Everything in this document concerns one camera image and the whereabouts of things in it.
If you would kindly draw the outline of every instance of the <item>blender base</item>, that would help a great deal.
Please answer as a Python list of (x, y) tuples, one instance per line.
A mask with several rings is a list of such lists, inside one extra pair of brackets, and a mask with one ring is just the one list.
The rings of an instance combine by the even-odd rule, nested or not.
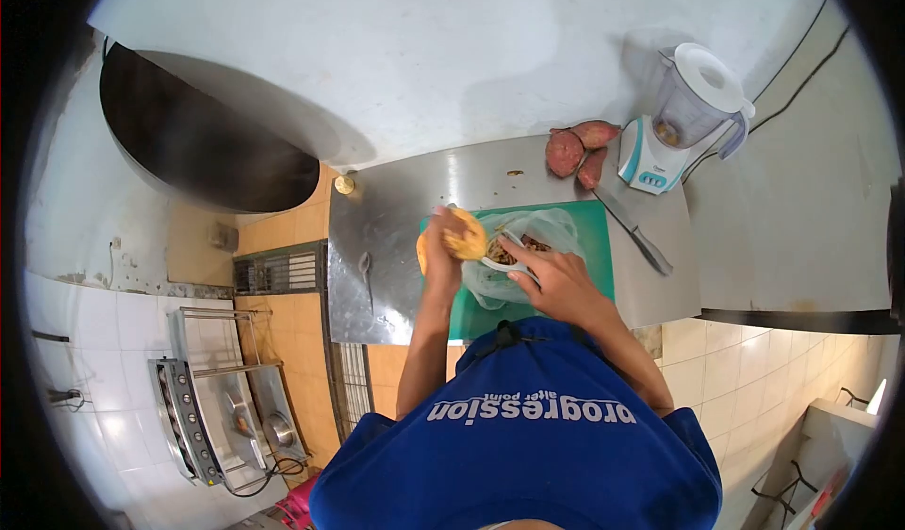
[(688, 149), (662, 144), (653, 133), (650, 116), (641, 116), (623, 129), (619, 176), (632, 188), (660, 194), (679, 181), (688, 155)]

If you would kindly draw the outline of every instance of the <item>knife handle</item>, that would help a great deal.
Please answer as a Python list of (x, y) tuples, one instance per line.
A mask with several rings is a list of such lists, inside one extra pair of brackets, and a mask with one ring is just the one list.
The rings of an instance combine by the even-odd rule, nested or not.
[(666, 260), (666, 257), (660, 252), (660, 249), (657, 246), (653, 245), (648, 238), (644, 236), (641, 230), (635, 230), (634, 232), (629, 234), (632, 236), (632, 240), (638, 245), (638, 248), (641, 250), (641, 253), (644, 255), (644, 258), (648, 260), (650, 265), (653, 266), (663, 276), (669, 276), (673, 274), (673, 266), (670, 265), (670, 262)]

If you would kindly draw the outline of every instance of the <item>hand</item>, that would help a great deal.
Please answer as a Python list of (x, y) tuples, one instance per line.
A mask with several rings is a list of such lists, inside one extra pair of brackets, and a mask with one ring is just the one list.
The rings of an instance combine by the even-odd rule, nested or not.
[(532, 306), (554, 320), (583, 329), (602, 317), (616, 312), (609, 298), (600, 294), (587, 275), (584, 260), (575, 253), (529, 251), (500, 236), (500, 245), (519, 262), (527, 265), (540, 280), (540, 287), (530, 276), (510, 271), (508, 277), (527, 294)]
[(446, 207), (437, 206), (427, 224), (427, 230), (424, 230), (424, 238), (427, 240), (424, 295), (437, 297), (451, 304), (461, 284), (461, 260), (453, 257), (446, 247), (444, 233), (447, 230), (461, 235), (465, 224)]

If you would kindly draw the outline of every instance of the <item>stainless steel countertop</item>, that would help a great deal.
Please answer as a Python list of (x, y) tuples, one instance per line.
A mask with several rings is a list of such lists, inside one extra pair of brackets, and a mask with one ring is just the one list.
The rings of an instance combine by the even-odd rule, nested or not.
[[(492, 141), (389, 162), (350, 174), (348, 196), (331, 188), (328, 277), (334, 342), (406, 345), (421, 297), (414, 252), (421, 219), (450, 202), (467, 210), (594, 199), (574, 178), (560, 180), (544, 162), (547, 136)], [(698, 263), (682, 185), (652, 196), (617, 176), (618, 137), (611, 141), (601, 187), (612, 193), (673, 264), (659, 275), (607, 212), (617, 307), (629, 327), (700, 314)], [(524, 174), (508, 176), (508, 171)], [(371, 254), (368, 290), (358, 259)]]

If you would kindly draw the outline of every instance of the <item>blue t-shirt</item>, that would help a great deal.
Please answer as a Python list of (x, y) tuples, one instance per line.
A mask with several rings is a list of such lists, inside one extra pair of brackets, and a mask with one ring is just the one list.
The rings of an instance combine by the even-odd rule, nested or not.
[(311, 492), (319, 530), (713, 526), (718, 468), (691, 409), (658, 417), (567, 324), (517, 328), (544, 341), (476, 359), (481, 336), (400, 422), (361, 418)]

